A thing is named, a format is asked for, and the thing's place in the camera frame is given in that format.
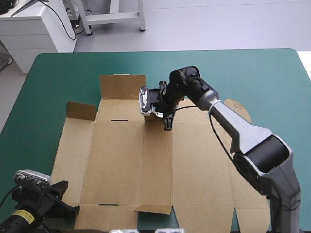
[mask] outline yellow label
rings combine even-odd
[[[12,215],[18,215],[23,217],[29,224],[31,224],[35,220],[35,217],[26,210],[17,210]]]

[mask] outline cardboard slot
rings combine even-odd
[[[118,204],[98,204],[98,205],[102,205],[102,206],[118,206]]]
[[[111,121],[128,121],[128,120],[111,120]]]

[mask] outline white cabinet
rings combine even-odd
[[[28,73],[35,58],[46,52],[73,52],[76,40],[71,40],[56,14],[38,2],[19,14],[11,14],[27,1],[0,15],[0,41],[8,49],[20,69]],[[62,0],[51,0],[52,7],[62,19],[67,32],[75,37]]]

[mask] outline black cable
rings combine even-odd
[[[67,29],[65,28],[65,25],[64,25],[62,19],[60,18],[60,16],[58,15],[58,13],[57,13],[53,8],[51,8],[49,5],[47,5],[46,3],[42,2],[42,1],[39,1],[39,2],[41,2],[42,4],[44,4],[44,5],[46,5],[47,7],[49,7],[49,8],[56,14],[56,16],[58,17],[59,21],[62,23],[63,28],[64,28],[64,30],[65,30],[67,36],[68,36],[71,40],[76,40],[76,39],[77,39],[77,35],[79,35],[79,34],[81,34],[82,32],[84,32],[84,29],[83,29],[82,31],[80,31],[79,33],[76,33],[75,31],[73,31],[75,37],[72,38],[72,37],[69,35],[69,33],[67,32]]]
[[[56,14],[56,16],[58,17],[58,19],[59,19],[60,22],[62,23],[63,28],[64,28],[64,30],[65,30],[67,36],[68,36],[71,40],[77,39],[77,34],[76,34],[76,33],[74,34],[74,38],[72,38],[72,37],[69,35],[69,33],[67,32],[67,29],[65,28],[65,25],[64,25],[62,19],[60,18],[60,16],[58,15],[58,13],[57,13],[53,8],[51,8],[49,5],[47,5],[46,3],[44,3],[44,2],[42,2],[42,1],[40,1],[40,0],[38,0],[38,1],[41,2],[42,4],[46,5],[47,7],[49,7],[49,8]]]
[[[13,6],[13,8],[16,7],[18,4],[19,4],[19,0],[17,0],[17,2],[15,3],[15,6]]]
[[[220,145],[221,145],[222,148],[224,149],[225,153],[227,154],[228,158],[231,160],[231,162],[233,163],[233,165],[236,167],[236,169],[238,169],[237,166],[236,166],[236,164],[235,164],[235,162],[233,161],[233,159],[232,159],[230,153],[227,151],[227,149],[226,149],[226,147],[224,146],[222,140],[221,140],[220,137],[218,136],[218,134],[217,134],[217,132],[216,132],[216,130],[215,130],[213,121],[212,121],[212,117],[211,117],[210,114],[209,114],[209,121],[210,121],[210,125],[212,126],[213,132],[214,132],[214,134],[216,135],[216,138],[218,139]]]
[[[172,113],[177,112],[177,111],[179,111],[179,110],[181,110],[181,109],[184,109],[184,108],[194,108],[194,107],[196,107],[196,106],[195,106],[195,105],[192,105],[192,106],[185,106],[185,107],[177,108],[177,109],[175,109],[175,110],[173,110],[173,111],[171,111],[171,112],[164,113],[164,114],[172,114]]]
[[[0,203],[0,208],[2,207],[2,205],[3,205],[4,201],[5,201],[5,199],[6,199],[13,191],[15,191],[15,190],[18,189],[18,188],[19,188],[19,186],[15,186],[14,188],[12,188],[12,189],[4,196],[3,200],[2,200],[1,203]]]

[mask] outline gray floor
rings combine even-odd
[[[85,0],[95,14],[107,1]],[[75,52],[293,48],[311,51],[311,0],[145,0],[139,22],[93,26]],[[137,0],[121,0],[122,12]],[[26,78],[15,63],[0,72],[0,132]]]

